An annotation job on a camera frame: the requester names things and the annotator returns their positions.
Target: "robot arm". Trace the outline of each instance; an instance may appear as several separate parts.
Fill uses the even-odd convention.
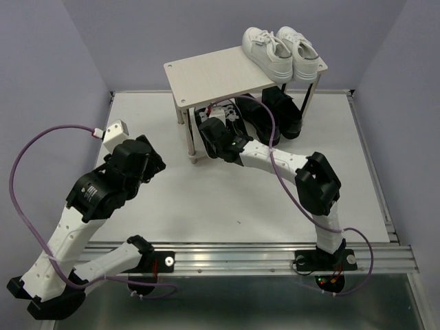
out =
[[[72,314],[92,289],[67,287],[50,259],[70,281],[82,285],[100,276],[115,276],[145,264],[154,249],[140,236],[133,236],[118,249],[89,263],[76,266],[86,244],[113,211],[134,198],[141,183],[148,183],[165,169],[161,157],[143,135],[129,139],[127,126],[118,120],[102,132],[102,143],[110,152],[104,164],[83,175],[67,197],[48,246],[53,257],[42,252],[22,276],[13,278],[8,289],[16,298],[31,300],[28,311],[39,320],[62,319]]]
[[[231,134],[217,118],[208,118],[200,124],[199,130],[215,154],[226,162],[275,174],[266,145],[246,135]],[[297,187],[303,208],[321,226],[339,231],[337,200],[341,183],[325,156],[320,153],[294,155],[275,148],[272,152],[277,172]],[[345,248],[342,233],[316,226],[316,235],[318,250],[328,254],[331,263],[340,261],[340,253]]]

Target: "lavender wall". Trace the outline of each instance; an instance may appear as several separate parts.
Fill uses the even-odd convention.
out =
[[[408,0],[355,92],[401,241],[440,315],[440,3]]]
[[[5,0],[0,15],[0,328],[31,329],[39,322],[6,283],[22,275],[41,248],[9,200],[9,171],[24,144],[48,127],[102,126],[109,92],[61,1]],[[88,133],[59,131],[23,158],[16,192],[45,238],[72,185],[93,166],[97,147]]]
[[[405,0],[63,0],[110,90],[169,89],[163,64],[290,25],[329,66],[321,89],[354,89]]]

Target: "white table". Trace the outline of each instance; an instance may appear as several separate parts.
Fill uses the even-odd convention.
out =
[[[175,99],[177,122],[185,128],[188,156],[193,164],[205,157],[205,153],[200,153],[195,146],[194,125],[189,124],[192,108],[206,107],[215,100],[276,85],[245,55],[241,46],[165,63],[164,68]],[[327,70],[327,65],[319,58],[318,76],[308,86],[300,107],[303,117],[321,74]]]
[[[297,102],[305,97],[292,96]],[[185,133],[173,108],[171,93],[115,95],[109,123],[120,118],[131,137],[145,134],[166,170],[142,185],[137,197],[116,210],[92,241],[118,242],[140,234],[151,242],[316,242],[314,226],[297,211],[275,176],[220,159],[188,162]],[[282,139],[277,148],[326,155],[342,182],[341,226],[358,228],[372,242],[389,242],[344,94],[316,94],[299,138]],[[99,164],[105,154],[102,148]],[[344,235],[348,242],[362,242],[354,233]]]

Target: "white sneaker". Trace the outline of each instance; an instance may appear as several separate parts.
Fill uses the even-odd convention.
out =
[[[243,35],[243,51],[275,83],[292,79],[292,54],[273,32],[250,27]]]
[[[294,80],[312,83],[318,75],[319,55],[301,33],[291,27],[282,27],[276,37],[280,39],[292,54]]]

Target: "bolt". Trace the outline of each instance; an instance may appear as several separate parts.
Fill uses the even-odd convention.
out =
[[[171,267],[172,265],[174,265],[174,259],[170,256],[167,256],[165,258],[165,265]]]
[[[356,257],[352,254],[349,254],[348,256],[346,256],[346,261],[350,265],[354,265],[356,263]]]
[[[305,259],[304,256],[297,256],[296,257],[296,264],[300,265],[300,266],[304,265],[305,264],[304,259]]]

